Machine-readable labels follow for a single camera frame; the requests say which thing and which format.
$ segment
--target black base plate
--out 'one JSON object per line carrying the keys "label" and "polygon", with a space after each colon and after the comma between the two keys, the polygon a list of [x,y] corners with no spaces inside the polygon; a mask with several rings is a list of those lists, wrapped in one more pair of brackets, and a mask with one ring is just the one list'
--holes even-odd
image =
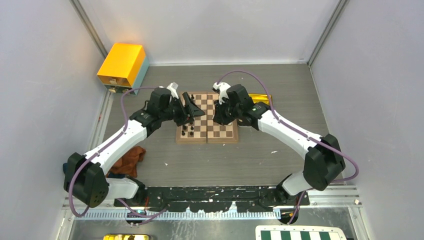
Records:
{"label": "black base plate", "polygon": [[[187,208],[197,213],[203,210],[210,212],[226,212],[233,202],[237,212],[272,212],[274,206],[290,205],[297,202],[296,197],[279,199],[275,186],[187,186],[187,187],[148,187],[146,198],[140,202],[125,199],[130,207],[145,207],[151,211],[166,208],[169,212],[185,212]],[[309,205],[309,197],[303,197],[301,205]],[[123,205],[115,200],[116,207]]]}

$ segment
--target gray floor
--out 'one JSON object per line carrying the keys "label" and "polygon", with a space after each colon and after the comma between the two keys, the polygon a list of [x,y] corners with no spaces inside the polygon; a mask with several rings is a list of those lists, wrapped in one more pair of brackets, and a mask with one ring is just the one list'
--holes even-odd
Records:
{"label": "gray floor", "polygon": [[[264,81],[282,116],[314,133],[328,133],[306,64],[156,66],[148,69],[142,85],[167,86],[176,82],[181,92],[210,91],[222,75],[238,69],[250,71]],[[249,93],[264,93],[252,77],[243,73],[229,75],[225,82],[243,84]],[[138,96],[126,97],[127,113],[142,108],[150,92],[142,90]],[[115,96],[105,139],[124,123],[120,97]],[[139,143],[147,153],[138,165],[138,179],[147,186],[275,185],[303,168],[303,160],[294,150],[253,128],[239,128],[239,142],[225,146],[176,144],[175,137],[176,125],[169,121]]]}

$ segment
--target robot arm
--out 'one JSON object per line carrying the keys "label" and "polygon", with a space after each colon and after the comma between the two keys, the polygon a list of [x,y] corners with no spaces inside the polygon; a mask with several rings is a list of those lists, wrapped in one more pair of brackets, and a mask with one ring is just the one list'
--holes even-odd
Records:
{"label": "robot arm", "polygon": [[281,198],[289,198],[311,188],[323,191],[345,169],[341,156],[315,144],[300,133],[321,139],[325,144],[340,150],[334,136],[328,134],[322,137],[309,132],[277,112],[276,119],[269,105],[263,102],[254,103],[247,90],[240,84],[230,86],[225,82],[215,83],[212,89],[219,93],[219,100],[214,103],[214,122],[226,125],[234,119],[239,119],[245,125],[274,136],[295,150],[305,161],[302,171],[289,175],[277,185]]}
{"label": "robot arm", "polygon": [[132,199],[137,193],[143,192],[141,190],[144,190],[145,186],[136,179],[106,178],[105,175],[128,150],[159,129],[162,122],[173,120],[177,126],[181,126],[205,114],[194,104],[187,92],[182,94],[185,101],[183,105],[177,95],[177,87],[176,83],[171,83],[166,88],[155,88],[146,108],[134,112],[126,125],[115,134],[83,155],[72,154],[67,162],[64,189],[69,191],[76,170],[88,157],[95,156],[76,178],[73,187],[73,195],[76,198],[94,208],[105,199]]}

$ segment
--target wooden chessboard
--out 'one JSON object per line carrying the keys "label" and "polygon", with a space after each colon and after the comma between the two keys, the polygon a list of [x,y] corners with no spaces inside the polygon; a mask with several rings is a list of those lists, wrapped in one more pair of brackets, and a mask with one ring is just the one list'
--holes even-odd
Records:
{"label": "wooden chessboard", "polygon": [[[191,97],[193,95],[193,102],[197,107],[202,109],[205,113],[207,110],[207,97],[208,94],[205,91],[191,91],[187,92]],[[180,94],[182,104],[185,104],[183,95]],[[177,144],[205,144],[207,142],[207,116],[198,116],[194,118],[193,124],[186,124],[183,126],[178,126],[176,128],[176,138],[175,141]]]}
{"label": "wooden chessboard", "polygon": [[228,125],[219,125],[213,120],[215,115],[214,101],[218,100],[219,96],[217,93],[207,95],[207,142],[211,144],[237,143],[239,141],[237,121],[233,121]]}
{"label": "wooden chessboard", "polygon": [[188,92],[194,97],[194,103],[202,109],[206,115],[196,117],[193,124],[186,124],[176,128],[175,141],[178,144],[226,144],[237,143],[239,133],[237,122],[229,125],[219,125],[213,121],[215,114],[214,101],[219,95],[213,92]]}

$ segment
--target gray table surface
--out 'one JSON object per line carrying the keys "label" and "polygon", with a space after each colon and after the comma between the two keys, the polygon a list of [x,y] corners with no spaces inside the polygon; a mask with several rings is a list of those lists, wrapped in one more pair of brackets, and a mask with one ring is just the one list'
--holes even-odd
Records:
{"label": "gray table surface", "polygon": [[[142,85],[156,87],[176,82],[181,92],[211,91],[213,83],[231,70],[246,70],[261,78],[272,94],[275,109],[288,120],[320,135],[328,133],[306,64],[153,66]],[[242,84],[249,93],[264,93],[247,74],[234,73],[224,81]],[[141,90],[137,96],[126,97],[126,112],[130,115],[142,108],[150,92]],[[124,123],[120,97],[117,94],[112,104],[105,139]],[[147,151],[137,167],[138,179],[147,186],[276,185],[304,164],[294,150],[253,128],[239,128],[239,142],[225,146],[176,144],[175,137],[176,125],[168,121],[138,144]]]}
{"label": "gray table surface", "polygon": [[[152,240],[254,240],[256,226],[280,224],[277,219],[157,220],[130,227],[123,220],[76,220],[69,240],[101,240],[106,234],[147,234]],[[296,225],[336,227],[347,238],[357,239],[347,208],[304,208]]]}

